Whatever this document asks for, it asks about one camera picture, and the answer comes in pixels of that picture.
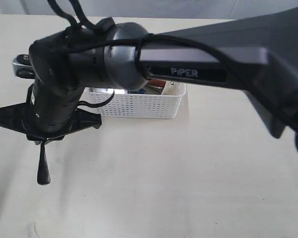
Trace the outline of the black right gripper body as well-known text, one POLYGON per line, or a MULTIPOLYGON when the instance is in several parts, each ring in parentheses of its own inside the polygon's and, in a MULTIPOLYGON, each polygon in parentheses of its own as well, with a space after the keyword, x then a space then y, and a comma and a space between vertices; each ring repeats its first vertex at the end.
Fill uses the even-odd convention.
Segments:
POLYGON ((87 84, 82 82, 67 49, 83 48, 98 42, 99 29, 68 27, 34 41, 29 60, 35 75, 26 102, 0 108, 0 127, 26 134, 28 140, 61 140, 65 135, 94 127, 101 116, 78 109, 87 84))

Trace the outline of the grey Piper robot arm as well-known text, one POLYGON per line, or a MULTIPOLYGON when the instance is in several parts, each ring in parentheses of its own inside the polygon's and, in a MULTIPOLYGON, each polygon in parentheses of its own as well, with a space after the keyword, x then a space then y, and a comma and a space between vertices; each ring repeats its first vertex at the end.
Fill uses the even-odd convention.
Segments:
POLYGON ((50 183, 45 145, 102 124, 85 111, 87 87, 138 91, 151 80, 243 91, 267 130, 295 132, 298 151, 298 7, 279 13, 162 34, 111 17, 92 23, 79 1, 75 15, 49 1, 69 26, 18 55, 15 75, 33 79, 24 103, 0 108, 0 127, 40 146, 37 182, 50 183))

